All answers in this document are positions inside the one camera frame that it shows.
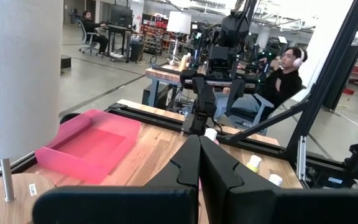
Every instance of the headphones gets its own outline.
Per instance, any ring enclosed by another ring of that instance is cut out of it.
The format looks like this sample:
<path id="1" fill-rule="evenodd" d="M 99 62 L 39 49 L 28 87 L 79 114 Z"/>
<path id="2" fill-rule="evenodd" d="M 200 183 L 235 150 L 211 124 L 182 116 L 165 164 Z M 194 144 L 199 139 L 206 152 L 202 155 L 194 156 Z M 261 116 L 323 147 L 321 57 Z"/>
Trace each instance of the headphones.
<path id="1" fill-rule="evenodd" d="M 299 68 L 303 64 L 303 62 L 305 60 L 305 54 L 307 54 L 303 49 L 299 48 L 299 50 L 301 50 L 301 57 L 296 58 L 293 61 L 293 66 L 295 66 L 296 68 Z"/>

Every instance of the lamp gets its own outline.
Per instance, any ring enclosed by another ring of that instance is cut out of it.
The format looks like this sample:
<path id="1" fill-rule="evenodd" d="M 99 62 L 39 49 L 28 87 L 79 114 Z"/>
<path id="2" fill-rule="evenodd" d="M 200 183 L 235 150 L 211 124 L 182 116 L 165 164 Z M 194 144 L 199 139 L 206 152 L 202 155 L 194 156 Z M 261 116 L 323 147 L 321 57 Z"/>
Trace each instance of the lamp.
<path id="1" fill-rule="evenodd" d="M 180 34 L 190 34 L 191 30 L 191 14 L 185 12 L 171 11 L 168 18 L 167 31 L 175 33 L 175 47 L 172 52 L 170 65 L 175 63 L 178 49 L 178 36 Z"/>
<path id="2" fill-rule="evenodd" d="M 57 134 L 63 1 L 0 0 L 0 21 L 0 223 L 30 223 L 37 198 L 55 186 L 38 174 L 12 175 L 9 158 Z"/>

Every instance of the man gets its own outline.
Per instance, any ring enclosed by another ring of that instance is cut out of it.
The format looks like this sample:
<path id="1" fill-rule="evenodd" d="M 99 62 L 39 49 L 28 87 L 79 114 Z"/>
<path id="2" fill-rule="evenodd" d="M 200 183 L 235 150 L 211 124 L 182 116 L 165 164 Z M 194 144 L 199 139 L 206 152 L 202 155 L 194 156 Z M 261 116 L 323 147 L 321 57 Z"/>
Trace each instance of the man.
<path id="1" fill-rule="evenodd" d="M 82 13 L 82 16 L 83 16 L 82 23 L 84 24 L 85 32 L 87 32 L 87 33 L 95 32 L 96 33 L 96 35 L 94 35 L 93 38 L 92 38 L 92 42 L 96 42 L 96 43 L 100 44 L 100 46 L 99 46 L 99 54 L 98 55 L 104 54 L 105 51 L 106 51 L 109 39 L 107 39 L 103 35 L 98 34 L 98 31 L 95 28 L 107 27 L 107 25 L 106 24 L 94 23 L 92 21 L 92 13 L 89 12 L 88 10 L 84 11 L 84 13 Z M 91 35 L 86 36 L 87 41 L 89 41 L 90 38 L 91 38 Z"/>
<path id="2" fill-rule="evenodd" d="M 281 68 L 278 61 L 273 61 L 271 66 L 273 72 L 267 77 L 265 85 L 260 94 L 244 95 L 237 99 L 232 105 L 233 108 L 242 108 L 250 112 L 258 112 L 261 102 L 258 97 L 263 97 L 271 102 L 274 107 L 264 109 L 264 115 L 268 115 L 278 108 L 284 101 L 293 97 L 302 89 L 302 79 L 299 77 L 298 69 L 308 59 L 307 52 L 297 47 L 288 48 L 281 60 Z M 214 119 L 218 119 L 226 112 L 227 100 L 230 88 L 225 88 L 222 93 L 216 93 L 217 99 Z"/>

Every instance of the pink plastic bin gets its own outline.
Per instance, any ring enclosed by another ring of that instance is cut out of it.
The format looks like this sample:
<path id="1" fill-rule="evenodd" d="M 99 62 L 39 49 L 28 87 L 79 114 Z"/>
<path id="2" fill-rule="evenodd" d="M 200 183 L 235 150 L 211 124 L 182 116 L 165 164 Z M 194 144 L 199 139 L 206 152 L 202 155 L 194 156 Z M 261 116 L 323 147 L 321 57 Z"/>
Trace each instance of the pink plastic bin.
<path id="1" fill-rule="evenodd" d="M 48 145 L 35 151 L 38 164 L 89 184 L 100 184 L 137 140 L 140 123 L 89 110 L 60 125 Z"/>

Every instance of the concrete floor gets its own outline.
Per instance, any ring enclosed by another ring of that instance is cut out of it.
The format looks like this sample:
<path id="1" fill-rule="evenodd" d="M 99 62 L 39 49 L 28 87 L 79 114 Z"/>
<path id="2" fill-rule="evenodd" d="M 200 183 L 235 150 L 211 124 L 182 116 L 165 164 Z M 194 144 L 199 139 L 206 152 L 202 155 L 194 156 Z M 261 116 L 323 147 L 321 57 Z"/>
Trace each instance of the concrete floor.
<path id="1" fill-rule="evenodd" d="M 149 65 L 112 63 L 108 58 L 82 54 L 78 51 L 80 37 L 79 28 L 63 26 L 62 54 L 72 58 L 72 67 L 61 77 L 60 115 L 103 110 L 120 99 L 140 103 L 143 89 L 151 84 L 144 77 Z M 164 58 L 158 60 L 158 63 L 163 62 Z M 275 113 L 282 113 L 293 104 L 295 102 L 290 100 Z M 299 117 L 300 114 L 270 127 L 267 136 L 286 146 Z M 352 96 L 343 95 L 335 113 L 319 112 L 308 136 L 307 150 L 343 161 L 350 156 L 349 146 L 355 143 L 358 143 L 358 91 Z"/>

